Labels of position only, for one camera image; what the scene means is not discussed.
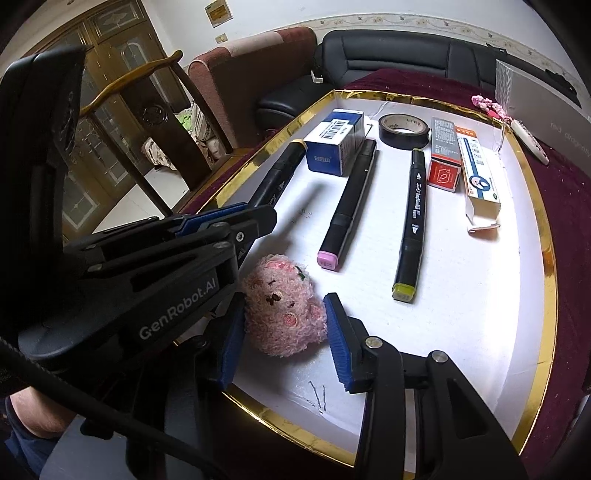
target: white tray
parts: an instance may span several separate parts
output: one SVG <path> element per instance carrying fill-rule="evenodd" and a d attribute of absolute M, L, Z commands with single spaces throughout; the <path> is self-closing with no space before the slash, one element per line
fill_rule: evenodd
<path fill-rule="evenodd" d="M 447 352 L 511 437 L 532 390 L 544 321 L 544 269 L 534 207 L 515 153 L 501 130 L 452 113 L 365 99 L 335 99 L 291 138 L 303 138 L 333 108 L 375 118 L 368 137 L 378 142 L 374 170 L 339 272 L 316 254 L 346 178 L 310 172 L 303 160 L 276 205 L 274 232 L 260 239 L 242 267 L 263 255 L 286 254 L 305 266 L 319 298 L 337 292 L 348 315 L 398 350 Z M 431 124 L 445 118 L 476 131 L 501 200 L 501 227 L 479 237 L 466 232 L 463 187 L 427 189 L 423 261 L 412 304 L 392 299 L 392 284 L 407 201 L 410 152 L 379 140 L 376 120 L 386 113 L 415 115 Z M 226 202 L 248 201 L 283 145 Z M 430 161 L 430 147 L 424 149 Z M 364 394 L 350 395 L 335 373 L 328 343 L 289 358 L 272 358 L 245 342 L 234 384 L 275 414 L 334 446 L 355 452 Z M 407 458 L 414 472 L 414 408 L 407 392 Z"/>

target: yellow marker cap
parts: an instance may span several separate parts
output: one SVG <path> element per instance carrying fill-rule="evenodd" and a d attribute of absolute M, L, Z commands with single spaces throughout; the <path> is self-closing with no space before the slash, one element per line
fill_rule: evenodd
<path fill-rule="evenodd" d="M 416 289 L 404 283 L 395 283 L 392 287 L 392 298 L 394 300 L 409 302 L 413 299 Z"/>

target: pink marker cap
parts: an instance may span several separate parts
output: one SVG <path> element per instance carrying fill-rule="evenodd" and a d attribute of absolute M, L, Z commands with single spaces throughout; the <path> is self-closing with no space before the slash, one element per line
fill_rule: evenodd
<path fill-rule="evenodd" d="M 339 257 L 330 252 L 323 252 L 322 250 L 318 252 L 316 261 L 318 265 L 327 270 L 334 270 L 339 265 Z"/>

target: wooden chair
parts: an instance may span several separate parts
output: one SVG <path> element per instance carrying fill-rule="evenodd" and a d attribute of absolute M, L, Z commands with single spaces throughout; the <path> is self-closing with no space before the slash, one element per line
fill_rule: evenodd
<path fill-rule="evenodd" d="M 170 68 L 203 112 L 227 154 L 232 153 L 232 146 L 207 102 L 178 64 L 182 57 L 183 52 L 177 50 L 170 57 L 154 60 L 131 70 L 108 84 L 90 104 L 80 110 L 80 119 L 86 118 L 92 124 L 101 140 L 115 154 L 117 160 L 133 177 L 139 188 L 144 191 L 164 216 L 173 215 L 173 211 L 144 178 L 123 149 L 108 134 L 96 117 L 95 110 L 112 95 L 120 94 L 139 124 L 182 175 L 189 189 L 191 191 L 197 190 L 211 176 L 211 168 L 195 141 L 175 118 L 167 102 L 162 99 L 149 76 L 159 69 Z"/>

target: brown armchair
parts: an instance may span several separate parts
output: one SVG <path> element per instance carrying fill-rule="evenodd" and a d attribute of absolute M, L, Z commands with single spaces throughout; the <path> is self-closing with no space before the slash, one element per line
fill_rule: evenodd
<path fill-rule="evenodd" d="M 191 62 L 189 77 L 232 147 L 254 147 L 264 138 L 255 121 L 257 100 L 309 74 L 316 45 L 312 29 L 285 28 L 224 43 Z"/>

